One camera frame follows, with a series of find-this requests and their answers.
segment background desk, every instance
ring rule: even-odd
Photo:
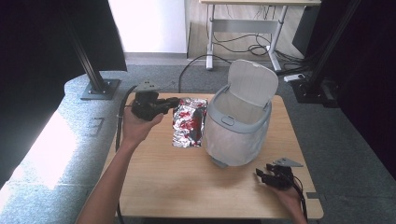
[[[271,46],[267,46],[268,55],[275,71],[280,71],[279,62],[275,56],[276,42],[279,38],[288,6],[319,6],[320,0],[200,0],[200,3],[212,6],[209,20],[209,42],[207,44],[206,69],[213,68],[213,34],[214,32],[272,34]],[[218,20],[215,19],[215,5],[264,5],[283,6],[277,20]]]
[[[212,94],[166,93],[161,98],[196,97],[210,99]],[[203,147],[172,146],[172,111],[152,129],[134,152],[120,197],[121,212],[132,217],[289,217],[275,194],[259,184],[255,168],[281,157],[304,165],[293,168],[307,192],[316,192],[298,145],[283,100],[275,96],[266,141],[258,158],[240,167],[221,169]],[[110,149],[107,168],[114,157]],[[306,199],[308,217],[322,218],[319,199]]]

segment white trash can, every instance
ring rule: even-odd
[[[228,84],[210,101],[204,146],[220,167],[253,161],[262,149],[278,78],[270,69],[245,60],[230,66]]]

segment crumpled foil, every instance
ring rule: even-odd
[[[174,147],[201,146],[206,109],[206,99],[180,98],[173,112]]]

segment carpeted floor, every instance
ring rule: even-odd
[[[75,148],[52,185],[39,175],[35,160],[42,157],[52,161],[41,173],[47,174],[61,166],[56,161],[58,152],[37,154],[31,150],[19,172],[0,191],[0,223],[74,223],[102,172],[123,94],[145,79],[159,84],[162,91],[177,92],[183,68],[182,65],[129,65],[127,73],[102,72],[105,78],[121,79],[111,101],[80,101],[88,78],[81,76],[69,81],[57,113],[77,135]],[[210,72],[204,66],[191,66],[182,77],[181,92],[214,93],[227,83],[227,71],[227,66],[216,66]],[[298,104],[291,86],[282,77],[276,94],[285,102],[324,210],[323,219],[314,222],[394,223],[396,182],[342,111]],[[103,120],[100,131],[89,134],[98,119]],[[56,148],[53,139],[45,141],[47,147]],[[164,222],[158,218],[127,218],[127,223]],[[262,220],[262,223],[290,221]]]

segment desk top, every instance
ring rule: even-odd
[[[320,0],[200,0],[210,5],[320,6]]]
[[[160,98],[212,94],[162,93]],[[134,99],[131,94],[129,102]],[[292,168],[303,182],[308,217],[319,219],[323,210],[297,142],[283,100],[273,99],[271,121],[259,156],[243,166],[224,169],[215,165],[203,147],[173,147],[172,111],[155,126],[132,156],[120,197],[121,212],[131,217],[285,218],[287,211],[275,194],[260,184],[255,169],[287,157],[304,167]],[[106,159],[114,157],[115,143]]]

